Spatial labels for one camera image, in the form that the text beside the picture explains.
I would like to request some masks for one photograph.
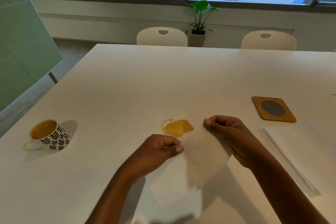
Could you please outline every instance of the hand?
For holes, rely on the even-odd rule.
[[[232,147],[233,156],[246,168],[250,169],[260,158],[271,155],[238,118],[216,115],[205,119],[203,125],[223,135]]]
[[[118,171],[124,173],[132,183],[153,172],[166,160],[183,152],[181,142],[174,137],[151,135],[121,165]]]

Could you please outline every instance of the coffee mug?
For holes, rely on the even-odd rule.
[[[71,138],[55,120],[44,120],[36,124],[29,133],[31,140],[23,146],[25,151],[48,150],[59,152],[68,146]],[[37,143],[40,148],[30,149],[30,145]]]

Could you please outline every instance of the plant pot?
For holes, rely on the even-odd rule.
[[[203,47],[205,40],[205,31],[199,32],[192,30],[189,36],[190,47]]]

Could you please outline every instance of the person's left hand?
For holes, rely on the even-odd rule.
[[[183,152],[174,137],[153,134],[121,165],[119,171],[135,183],[139,178],[160,167],[166,160]]]

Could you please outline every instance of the green leaf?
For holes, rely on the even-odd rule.
[[[208,9],[209,1],[207,0],[199,0],[194,4],[194,9],[204,12]]]

